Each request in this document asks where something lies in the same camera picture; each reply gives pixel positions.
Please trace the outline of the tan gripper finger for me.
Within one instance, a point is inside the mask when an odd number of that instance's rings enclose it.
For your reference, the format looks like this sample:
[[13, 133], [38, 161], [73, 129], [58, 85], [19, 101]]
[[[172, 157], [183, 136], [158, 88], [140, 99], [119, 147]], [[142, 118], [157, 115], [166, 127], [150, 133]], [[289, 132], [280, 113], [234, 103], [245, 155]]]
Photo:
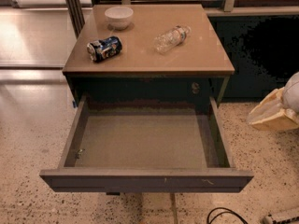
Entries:
[[299, 128], [299, 115], [291, 109], [280, 109], [271, 115], [250, 115], [248, 124], [260, 131], [285, 131]]
[[284, 91], [283, 88], [272, 90], [249, 113], [252, 116], [277, 113], [283, 107], [283, 103], [282, 103], [283, 91]]

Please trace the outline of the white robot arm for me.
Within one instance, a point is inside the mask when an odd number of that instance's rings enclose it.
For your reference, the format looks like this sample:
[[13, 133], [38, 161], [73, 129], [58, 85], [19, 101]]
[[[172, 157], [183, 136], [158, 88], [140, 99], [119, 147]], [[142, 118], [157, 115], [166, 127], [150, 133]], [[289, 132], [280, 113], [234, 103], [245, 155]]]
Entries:
[[299, 72], [280, 89], [272, 90], [256, 105], [247, 123], [260, 131], [285, 131], [299, 128]]

